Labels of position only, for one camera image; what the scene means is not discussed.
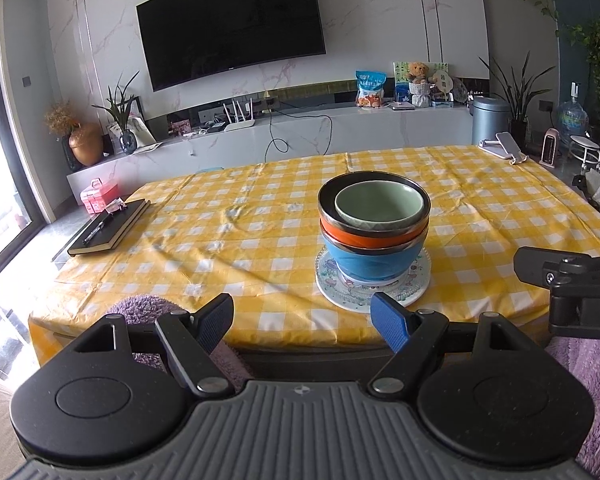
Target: blue bowl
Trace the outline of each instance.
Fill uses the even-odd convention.
[[[328,235],[322,234],[331,257],[347,276],[362,282],[384,282],[401,276],[416,259],[427,238],[424,230],[413,244],[399,252],[386,254],[356,254],[336,246]]]

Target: floor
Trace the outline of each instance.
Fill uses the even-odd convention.
[[[561,157],[550,171],[570,186],[580,162]],[[13,388],[38,368],[27,318],[69,259],[66,247],[89,220],[85,209],[76,206],[42,229],[0,273],[0,377]]]

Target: blue gripper pad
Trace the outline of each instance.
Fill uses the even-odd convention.
[[[234,322],[234,300],[228,294],[219,294],[193,315],[198,334],[196,341],[211,354]]]
[[[400,303],[385,294],[371,297],[371,323],[394,353],[409,340],[404,312]]]

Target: door frame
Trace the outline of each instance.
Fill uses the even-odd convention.
[[[29,181],[29,186],[33,195],[38,202],[38,207],[42,212],[46,223],[56,221],[56,215],[53,212],[51,204],[46,197],[42,183],[38,176],[38,172],[32,163],[32,158],[27,147],[24,137],[22,124],[18,118],[18,113],[15,107],[15,99],[13,97],[13,88],[11,87],[11,79],[9,76],[9,64],[6,56],[6,46],[4,41],[4,0],[0,0],[0,87],[2,88],[2,97],[4,107],[7,110],[7,118],[11,127],[11,134],[15,141],[16,149],[20,157],[20,162]]]
[[[0,252],[0,271],[45,226],[45,219],[35,199],[29,179],[18,154],[8,118],[2,86],[0,85],[0,144],[16,190],[29,216],[30,223]]]

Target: water bottle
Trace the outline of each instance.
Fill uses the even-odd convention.
[[[558,107],[558,130],[560,143],[565,148],[569,147],[571,136],[583,136],[589,129],[589,116],[578,102],[578,83],[571,83],[571,100],[563,102]]]

